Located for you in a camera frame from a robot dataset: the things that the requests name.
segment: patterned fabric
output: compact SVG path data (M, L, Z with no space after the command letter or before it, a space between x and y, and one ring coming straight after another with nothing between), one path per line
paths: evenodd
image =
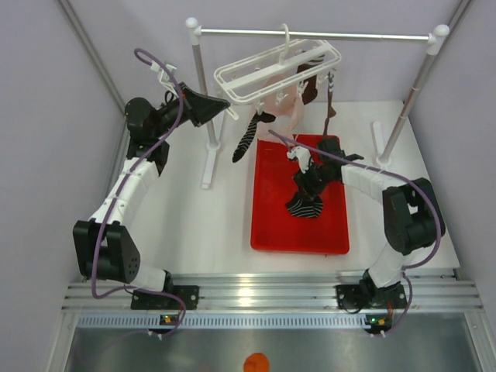
M322 213L322 199L316 196L313 200L304 200L299 193L294 193L293 198L286 203L286 208L293 217L316 219Z
M260 115L255 114L248 124L245 134L241 137L238 147L234 150L232 154L233 163L237 163L245 155L248 148L250 147L253 139L255 138L255 133L257 132L258 122L273 122L276 119L274 115L262 112Z

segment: wall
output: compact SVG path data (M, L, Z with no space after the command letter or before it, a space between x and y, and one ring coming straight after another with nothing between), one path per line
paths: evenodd
M195 16L217 28L289 29L404 33L427 35L446 22L458 0L71 0L107 64L117 88L130 99L137 95L157 104L163 97L156 76L133 56L142 47L179 66L179 78L197 88L197 76L184 25ZM259 53L282 39L202 39L205 72L213 81L215 68ZM404 43L333 42L343 55L336 76L337 101L381 101L404 97L422 62L423 45Z
M122 118L52 0L0 12L0 370L42 370Z
M475 1L411 115L463 274L496 331L496 2Z

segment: drying rack hanger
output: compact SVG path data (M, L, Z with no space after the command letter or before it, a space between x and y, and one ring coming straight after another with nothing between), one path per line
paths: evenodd
M425 57L422 66L418 70L414 83L408 93L408 97L403 104L396 123L394 124L393 131L389 136L386 145L384 145L384 137L382 133L381 124L376 122L373 125L374 143L376 146L376 159L377 165L387 168L391 163L391 152L398 140L398 137L403 129L403 126L408 118L410 111L420 91L422 90L427 76L434 64L434 61L439 54L444 40L450 34L450 28L446 25L438 25L432 33L428 35L394 35L394 34L375 34L375 33L314 33L314 32L299 32L287 30L259 30L259 29L213 29L202 27L199 25L198 20L195 18L188 18L186 26L190 31L190 41L193 47L193 55L195 57L195 66L198 74L198 82L200 91L203 94L208 94L207 83L205 80L205 70L203 67L202 52L200 49L200 39L202 36L263 36L263 37L287 37L288 35L295 39L317 39L317 40L348 40L348 41L374 41L374 42L401 42L401 43L424 43L426 47ZM222 129L223 115L217 118L219 121L220 133ZM208 130L208 143L207 150L208 156L205 164L205 170L201 183L202 188L210 188L212 176L215 166L215 158L217 150L220 148L218 136L215 134L213 122L207 123Z

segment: metal vent grille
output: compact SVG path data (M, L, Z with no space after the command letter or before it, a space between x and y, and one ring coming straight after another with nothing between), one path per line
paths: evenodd
M166 329L161 325L159 314L83 314L79 328ZM186 315L182 329L363 329L365 315L317 314L317 315Z

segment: white plastic drying rack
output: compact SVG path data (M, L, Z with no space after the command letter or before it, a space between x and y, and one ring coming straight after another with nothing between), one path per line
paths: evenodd
M265 95L269 95L274 91L280 91L282 89L281 86L277 87L269 87L269 89L263 91L260 90L258 92L254 92L251 95L241 96L234 92L234 88L239 88L240 86L246 86L246 83L251 81L264 79L267 76L273 76L277 71L284 71L286 66L294 66L299 60L290 60L290 61L281 61L279 60L278 64L274 64L271 67L266 67L264 69L260 69L259 71L255 71L252 73L251 77L232 79L228 81L223 77L223 74L226 72L230 72L232 76L233 68L238 66L239 64L244 64L246 62L256 62L255 60L260 59L261 56L266 56L267 53L273 55L275 53L284 52L283 49L288 48L288 38L291 37L293 39L305 39L305 40L347 40L347 41L382 41L382 42L402 42L402 43L424 43L427 48L425 51L425 58L422 62L422 66L420 67L415 81L410 89L407 99L405 100L405 104L403 105L403 109L400 112L400 115L394 124L393 131L391 135L388 137L387 141L384 141L384 134L382 132L381 124L379 122L374 123L374 144L376 146L376 157L375 162L378 166L387 168L391 163L391 151L398 140L398 137L403 129L403 125L405 124L406 119L408 118L408 114L412 110L413 105L422 87L425 84L425 80L431 67L436 60L436 57L441 49L441 46L444 43L444 40L450 33L450 28L446 25L438 25L432 33L428 35L380 35L380 34L371 34L371 33L315 33L315 32L300 32L300 31L289 31L287 29L278 30L278 31L270 31L270 30L256 30L256 29L210 29L207 27L200 26L198 20L195 18L188 18L186 20L186 26L189 28L190 41L193 48L193 56L195 57L195 66L198 74L198 82L200 85L200 91L202 94L207 95L207 83L205 80L205 70L203 67L203 59L202 52L200 49L200 40L202 36L256 36L256 37L285 37L286 44L283 46L279 46L277 48L273 48L272 50L268 50L267 52L258 54L256 56L247 58L245 60L241 60L234 64L227 65L225 67L220 67L215 72L215 79L219 82L220 88L226 93L228 98L231 99L234 103L251 103L255 102L257 99L262 98ZM289 43L289 46L292 47L296 43L299 43L299 40ZM324 42L317 46L316 49L322 48L322 50L318 50L317 53L323 51L332 51L334 53L334 59L331 59L331 64L321 66L316 69L309 69L308 73L305 75L295 75L292 80L288 80L285 84L288 86L290 84L298 84L302 82L304 79L309 76L319 75L322 72L326 72L332 66L339 63L341 56L339 52L334 48L329 49ZM220 132L222 130L222 123L224 120L223 113L214 118L213 121L208 122L206 124L208 130L208 143L207 143L207 160L205 162L205 169L203 172L203 178L201 180L201 188L208 189L210 188L210 184L212 183L213 172L215 168L215 159L217 157L217 151L220 149Z

